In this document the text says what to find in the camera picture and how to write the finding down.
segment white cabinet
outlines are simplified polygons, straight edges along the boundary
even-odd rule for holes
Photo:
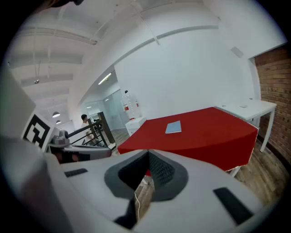
[[[139,117],[137,119],[127,122],[125,126],[129,133],[129,136],[134,134],[142,126],[142,124],[145,123],[145,121],[146,121],[145,117]]]

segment wooden floor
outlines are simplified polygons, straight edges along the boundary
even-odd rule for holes
[[[126,129],[113,130],[112,135],[115,138],[116,147],[129,138]],[[235,178],[252,190],[263,204],[267,204],[283,194],[289,174],[269,149],[266,148],[264,152],[260,152],[260,147],[261,143],[257,141],[249,164],[242,166]],[[119,155],[117,149],[112,154]],[[136,190],[140,202],[140,218],[149,208],[155,189],[152,179],[150,177],[148,179],[150,181],[148,185],[141,182]],[[137,213],[139,208],[137,201],[135,206]]]

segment table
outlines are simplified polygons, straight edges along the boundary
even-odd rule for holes
[[[182,132],[165,134],[167,124],[175,121],[181,122]],[[137,149],[162,150],[229,171],[249,162],[257,133],[251,124],[211,107],[147,120],[118,151],[123,154]]]
[[[275,103],[270,103],[270,102],[261,101],[261,100],[246,99],[246,100],[227,103],[224,105],[219,105],[217,106],[217,108],[223,111],[226,111],[236,117],[239,117],[240,119],[246,122],[254,118],[259,118],[270,112],[271,114],[270,114],[268,129],[266,132],[264,142],[260,149],[260,151],[263,152],[271,134],[276,106],[277,104]]]

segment white wall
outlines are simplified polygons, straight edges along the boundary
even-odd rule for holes
[[[0,76],[0,134],[21,137],[35,104],[8,68],[3,66]]]
[[[68,111],[70,120],[72,120],[75,129],[80,129],[82,125],[81,115],[85,114],[79,105],[77,105],[72,98],[68,99]]]
[[[26,24],[30,27],[36,27],[42,25],[44,28],[55,28],[55,15],[49,15],[44,12],[43,14],[34,14],[28,18]],[[68,31],[77,35],[85,37],[91,37],[92,33],[96,29],[89,27],[88,25],[81,23],[80,20],[74,20],[72,18],[63,17],[61,24],[58,25],[58,30]]]
[[[254,85],[254,90],[255,90],[254,98],[257,100],[260,100],[261,99],[261,87],[260,87],[259,75],[258,75],[258,72],[256,69],[255,59],[250,58],[247,60],[247,63],[248,63],[248,66],[250,68],[249,70],[250,70],[253,85]]]
[[[94,115],[94,114],[99,113],[99,112],[100,112],[100,109],[98,107],[95,107],[93,109],[90,108],[88,110],[88,116]]]
[[[36,108],[36,111],[40,113],[48,122],[50,122],[52,125],[57,127],[58,125],[56,124],[57,121],[61,121],[61,124],[64,124],[69,121],[69,115],[67,112],[67,109],[65,108],[66,105],[60,105],[58,106],[58,109],[56,110],[57,112],[60,113],[60,116],[53,118],[53,111],[50,111],[49,115],[42,115],[42,111],[39,111]]]
[[[115,65],[122,92],[133,92],[147,119],[247,98],[239,58],[219,31],[194,30],[150,43]]]
[[[106,97],[118,91],[119,89],[120,86],[118,82],[112,83],[108,88],[104,89],[104,91],[101,93],[101,99],[102,100],[105,99]]]
[[[218,25],[218,19],[202,3],[176,3],[159,6],[143,13],[155,36],[181,28]],[[90,86],[122,56],[138,48],[153,35],[138,16],[130,18],[108,33],[84,58],[80,72],[75,76],[70,99],[77,105]]]
[[[65,124],[56,126],[58,129],[66,130],[69,134],[74,132],[76,129],[74,127],[73,121],[69,121]]]
[[[203,0],[205,6],[232,31],[247,58],[287,42],[279,26],[254,0]]]

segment white table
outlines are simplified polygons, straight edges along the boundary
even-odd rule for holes
[[[246,122],[249,122],[255,118],[259,118],[270,112],[271,115],[269,119],[268,129],[266,132],[264,142],[260,149],[260,151],[263,152],[271,134],[276,106],[277,104],[266,102],[266,101],[245,99],[241,101],[235,101],[235,102],[219,105],[219,106],[216,106],[216,108],[219,108],[225,112],[228,112]],[[231,175],[235,176],[238,170],[239,170],[239,167],[237,167],[236,169],[233,169],[231,171]]]

